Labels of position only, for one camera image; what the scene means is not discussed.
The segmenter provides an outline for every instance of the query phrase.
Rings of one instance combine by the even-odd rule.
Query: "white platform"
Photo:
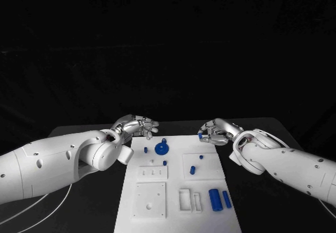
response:
[[[165,155],[157,155],[154,146],[165,138],[168,152]],[[183,154],[216,153],[214,146],[209,143],[200,143],[197,135],[152,137],[150,141],[144,137],[132,138],[131,148],[134,155],[127,165],[124,186],[119,199],[118,217],[115,222],[115,233],[240,233],[235,208],[225,206],[222,191],[227,191],[225,179],[216,180],[184,180]],[[138,181],[138,167],[161,166],[167,161],[167,180]],[[134,205],[137,205],[137,184],[138,183],[165,183],[165,213],[161,218],[134,217]],[[209,189],[216,188],[220,193],[223,210],[212,211],[209,198]],[[178,211],[178,189],[190,190],[191,212]],[[199,193],[201,212],[194,212],[193,193]]]

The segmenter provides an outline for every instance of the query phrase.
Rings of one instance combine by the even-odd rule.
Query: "small blue part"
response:
[[[230,202],[229,202],[229,195],[227,195],[227,192],[226,191],[222,191],[222,195],[223,195],[223,200],[225,200],[225,203],[226,203],[226,207],[230,208]]]
[[[191,174],[191,175],[194,174],[194,170],[196,170],[196,167],[191,166],[191,167],[190,167],[190,174]]]
[[[163,138],[163,141],[155,144],[155,153],[164,155],[168,152],[167,140]]]
[[[209,196],[212,201],[212,210],[222,211],[222,202],[217,189],[213,188],[209,190]]]

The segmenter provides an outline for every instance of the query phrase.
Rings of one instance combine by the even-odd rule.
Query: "table surface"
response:
[[[209,120],[160,122],[157,136],[191,135]],[[245,130],[255,128],[274,134],[291,148],[300,149],[294,138],[274,118],[230,119]],[[112,124],[60,126],[49,137],[108,129]],[[333,232],[336,219],[317,199],[279,183],[271,175],[249,173],[229,160],[232,143],[216,147],[230,199],[242,233],[253,232]],[[89,174],[72,185],[63,205],[54,214],[30,230],[44,233],[114,232],[125,165],[119,162],[108,170]],[[15,233],[41,220],[63,199],[69,187],[62,188],[18,217],[0,226],[0,232]],[[0,205],[0,221],[13,216],[40,197]]]

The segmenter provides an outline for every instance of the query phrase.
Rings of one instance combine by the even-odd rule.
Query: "robotic hand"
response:
[[[223,146],[233,142],[230,160],[249,172],[261,175],[266,170],[271,176],[307,195],[336,206],[336,162],[300,150],[288,148],[262,130],[243,131],[229,121],[216,118],[200,127],[199,141]]]
[[[124,143],[138,135],[150,140],[155,126],[157,121],[125,115],[111,129],[44,138],[0,156],[0,204],[56,191],[115,160],[127,164],[132,150]]]

